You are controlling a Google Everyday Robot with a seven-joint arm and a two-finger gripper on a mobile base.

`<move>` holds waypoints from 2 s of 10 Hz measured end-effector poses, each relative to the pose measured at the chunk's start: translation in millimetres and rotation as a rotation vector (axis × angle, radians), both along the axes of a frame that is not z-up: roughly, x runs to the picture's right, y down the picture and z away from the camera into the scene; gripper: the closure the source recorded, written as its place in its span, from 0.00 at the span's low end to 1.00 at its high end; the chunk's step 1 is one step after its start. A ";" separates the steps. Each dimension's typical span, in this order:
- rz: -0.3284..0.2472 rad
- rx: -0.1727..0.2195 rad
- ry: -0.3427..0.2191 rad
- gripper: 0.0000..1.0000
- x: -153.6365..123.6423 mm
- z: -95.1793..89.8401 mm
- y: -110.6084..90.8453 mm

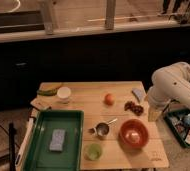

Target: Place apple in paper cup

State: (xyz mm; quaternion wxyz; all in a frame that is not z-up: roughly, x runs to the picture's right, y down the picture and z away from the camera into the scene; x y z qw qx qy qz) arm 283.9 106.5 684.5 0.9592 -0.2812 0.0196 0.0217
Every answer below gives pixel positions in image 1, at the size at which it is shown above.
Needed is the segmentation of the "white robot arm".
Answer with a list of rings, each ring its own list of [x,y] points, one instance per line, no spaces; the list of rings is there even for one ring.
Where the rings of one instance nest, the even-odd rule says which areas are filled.
[[[162,67],[152,74],[151,79],[152,86],[146,96],[149,122],[155,122],[172,100],[190,109],[190,64],[177,62]]]

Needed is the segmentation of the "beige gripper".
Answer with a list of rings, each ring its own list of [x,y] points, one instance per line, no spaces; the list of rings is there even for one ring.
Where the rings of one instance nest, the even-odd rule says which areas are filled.
[[[148,109],[148,121],[155,122],[159,116],[166,110],[169,102],[166,103],[150,103]]]

